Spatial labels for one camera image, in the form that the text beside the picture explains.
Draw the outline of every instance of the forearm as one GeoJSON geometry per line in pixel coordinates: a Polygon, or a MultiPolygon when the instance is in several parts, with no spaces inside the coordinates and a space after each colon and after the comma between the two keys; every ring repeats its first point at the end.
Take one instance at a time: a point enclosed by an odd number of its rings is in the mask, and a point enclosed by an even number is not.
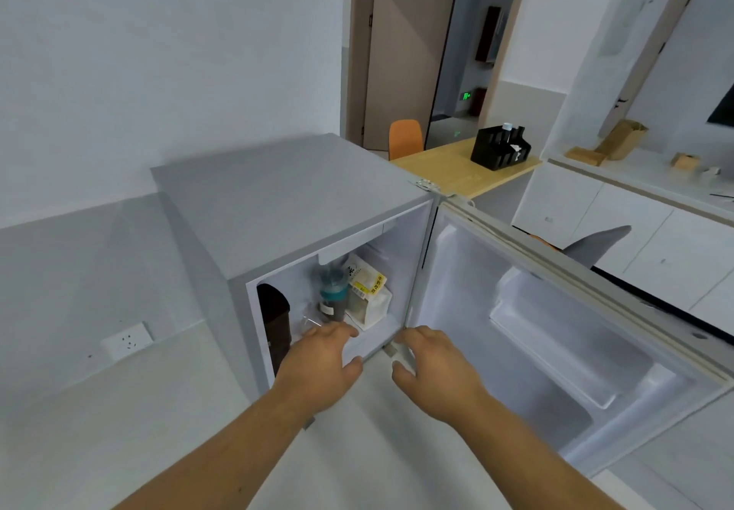
{"type": "Polygon", "coordinates": [[[621,510],[489,395],[480,396],[454,428],[513,510],[621,510]]]}
{"type": "Polygon", "coordinates": [[[292,399],[270,390],[116,510],[245,508],[309,417],[292,399]]]}

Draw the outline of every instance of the cardboard box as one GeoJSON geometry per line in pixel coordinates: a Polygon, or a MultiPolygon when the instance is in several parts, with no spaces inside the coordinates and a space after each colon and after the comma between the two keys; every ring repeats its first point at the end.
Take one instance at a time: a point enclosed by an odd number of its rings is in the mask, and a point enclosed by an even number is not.
{"type": "Polygon", "coordinates": [[[574,146],[566,153],[566,158],[570,158],[572,161],[583,162],[584,164],[591,164],[592,166],[601,166],[601,162],[606,160],[606,154],[596,153],[592,150],[582,149],[580,146],[574,146]]]}
{"type": "Polygon", "coordinates": [[[640,122],[632,119],[623,119],[601,142],[595,152],[605,154],[611,161],[620,161],[639,144],[649,131],[640,122]]]}
{"type": "Polygon", "coordinates": [[[695,154],[677,153],[673,160],[670,161],[670,165],[673,168],[685,171],[692,171],[698,168],[701,163],[701,157],[695,154]]]}

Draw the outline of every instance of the clear plastic container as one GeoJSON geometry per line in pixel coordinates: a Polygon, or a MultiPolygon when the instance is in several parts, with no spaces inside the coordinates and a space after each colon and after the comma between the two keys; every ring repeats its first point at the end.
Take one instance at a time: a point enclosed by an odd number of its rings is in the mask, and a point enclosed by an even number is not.
{"type": "Polygon", "coordinates": [[[319,310],[329,320],[344,320],[349,276],[340,265],[331,263],[319,269],[318,278],[319,310]]]}

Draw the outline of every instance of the open fridge door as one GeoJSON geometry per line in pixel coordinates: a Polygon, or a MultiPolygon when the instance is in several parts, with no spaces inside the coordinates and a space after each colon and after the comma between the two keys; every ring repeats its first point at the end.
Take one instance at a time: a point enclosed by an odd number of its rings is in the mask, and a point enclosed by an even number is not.
{"type": "Polygon", "coordinates": [[[437,210],[406,325],[444,330],[490,393],[587,475],[734,386],[627,292],[458,201],[437,210]]]}

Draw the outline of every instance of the orange chair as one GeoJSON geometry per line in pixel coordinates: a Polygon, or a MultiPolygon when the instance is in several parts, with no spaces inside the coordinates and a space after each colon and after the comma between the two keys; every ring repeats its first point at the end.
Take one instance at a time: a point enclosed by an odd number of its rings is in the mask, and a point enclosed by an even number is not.
{"type": "Polygon", "coordinates": [[[421,124],[415,119],[399,119],[390,125],[390,160],[423,150],[421,124]]]}

